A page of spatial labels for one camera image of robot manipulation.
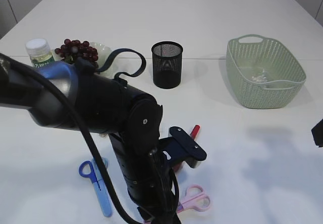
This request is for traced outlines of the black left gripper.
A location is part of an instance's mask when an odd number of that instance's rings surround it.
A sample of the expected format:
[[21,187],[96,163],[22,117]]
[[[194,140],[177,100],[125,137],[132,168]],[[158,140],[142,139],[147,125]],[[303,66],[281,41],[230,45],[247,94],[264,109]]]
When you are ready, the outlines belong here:
[[137,183],[137,209],[141,217],[150,223],[181,223],[177,206],[179,185],[170,181],[162,186],[157,181]]

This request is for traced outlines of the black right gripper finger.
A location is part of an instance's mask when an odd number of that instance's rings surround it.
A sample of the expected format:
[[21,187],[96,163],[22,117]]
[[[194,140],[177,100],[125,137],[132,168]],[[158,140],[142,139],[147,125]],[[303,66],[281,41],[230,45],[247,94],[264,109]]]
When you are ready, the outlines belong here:
[[318,122],[312,129],[311,133],[317,147],[323,147],[323,120]]

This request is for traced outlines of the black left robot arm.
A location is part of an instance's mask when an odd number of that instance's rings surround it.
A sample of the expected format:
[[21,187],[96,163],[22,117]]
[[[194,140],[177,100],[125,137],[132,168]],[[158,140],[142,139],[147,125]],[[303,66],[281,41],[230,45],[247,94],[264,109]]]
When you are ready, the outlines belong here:
[[163,108],[118,75],[99,75],[89,61],[52,62],[40,68],[1,55],[1,106],[25,109],[40,126],[80,131],[112,202],[127,223],[103,159],[91,137],[108,134],[127,191],[144,220],[179,223],[179,186],[159,137]]

